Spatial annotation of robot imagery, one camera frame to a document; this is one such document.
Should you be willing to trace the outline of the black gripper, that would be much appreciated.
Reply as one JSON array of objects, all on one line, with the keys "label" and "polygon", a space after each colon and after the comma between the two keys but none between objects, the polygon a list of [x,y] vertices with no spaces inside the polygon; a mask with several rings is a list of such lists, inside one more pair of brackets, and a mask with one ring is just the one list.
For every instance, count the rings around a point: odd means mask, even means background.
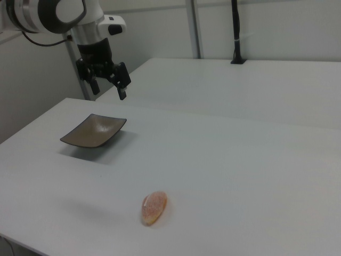
[{"label": "black gripper", "polygon": [[116,88],[120,100],[127,96],[126,89],[131,83],[131,78],[123,62],[114,64],[112,52],[107,38],[87,45],[77,45],[81,58],[76,61],[79,78],[86,81],[94,95],[100,93],[96,77],[108,78]]}]

